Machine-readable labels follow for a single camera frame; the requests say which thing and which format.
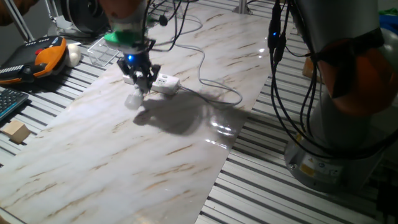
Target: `clear plastic container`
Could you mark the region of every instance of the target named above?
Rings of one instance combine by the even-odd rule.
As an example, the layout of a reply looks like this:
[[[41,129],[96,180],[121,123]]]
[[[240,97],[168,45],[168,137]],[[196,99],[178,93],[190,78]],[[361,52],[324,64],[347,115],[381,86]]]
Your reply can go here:
[[[87,52],[93,65],[103,67],[117,56],[119,50],[109,47],[103,37],[90,47]]]

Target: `marble-pattern board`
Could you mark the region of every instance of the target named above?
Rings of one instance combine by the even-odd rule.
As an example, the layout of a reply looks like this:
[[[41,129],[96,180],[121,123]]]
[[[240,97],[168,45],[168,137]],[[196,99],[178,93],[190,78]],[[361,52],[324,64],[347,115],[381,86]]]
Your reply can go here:
[[[203,28],[178,42],[202,47],[202,77],[237,89],[242,103],[218,110],[184,91],[174,97],[151,93],[139,111],[131,111],[124,100],[132,86],[113,65],[0,169],[0,207],[26,223],[195,222],[269,75],[269,20],[207,7],[188,14]],[[184,30],[196,26],[187,21]],[[161,42],[173,31],[170,23],[150,36]],[[199,84],[196,51],[176,47],[151,53],[151,59],[184,86],[238,99]]]

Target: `white egg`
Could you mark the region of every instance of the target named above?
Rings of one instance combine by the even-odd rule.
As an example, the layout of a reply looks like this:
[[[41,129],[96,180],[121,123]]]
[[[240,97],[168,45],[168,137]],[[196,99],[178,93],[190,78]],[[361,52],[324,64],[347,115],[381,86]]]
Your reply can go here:
[[[81,52],[78,46],[75,44],[68,45],[68,55],[65,59],[65,65],[73,68],[79,64],[81,58]]]

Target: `keyboard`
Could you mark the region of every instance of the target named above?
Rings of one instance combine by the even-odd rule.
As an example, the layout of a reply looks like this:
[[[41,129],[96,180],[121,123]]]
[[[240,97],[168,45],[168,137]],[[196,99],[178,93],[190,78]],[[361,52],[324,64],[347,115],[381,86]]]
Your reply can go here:
[[[25,100],[28,94],[19,91],[5,89],[0,93],[0,121],[18,108]]]

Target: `yellow label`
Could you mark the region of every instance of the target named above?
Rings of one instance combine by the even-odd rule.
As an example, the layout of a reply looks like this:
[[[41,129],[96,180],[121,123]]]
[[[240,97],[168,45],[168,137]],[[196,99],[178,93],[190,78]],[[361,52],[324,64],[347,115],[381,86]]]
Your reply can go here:
[[[298,142],[300,142],[301,141],[301,134],[297,134],[297,136],[296,136],[296,140],[298,141]]]
[[[315,174],[315,170],[305,164],[301,164],[300,170],[311,177]]]

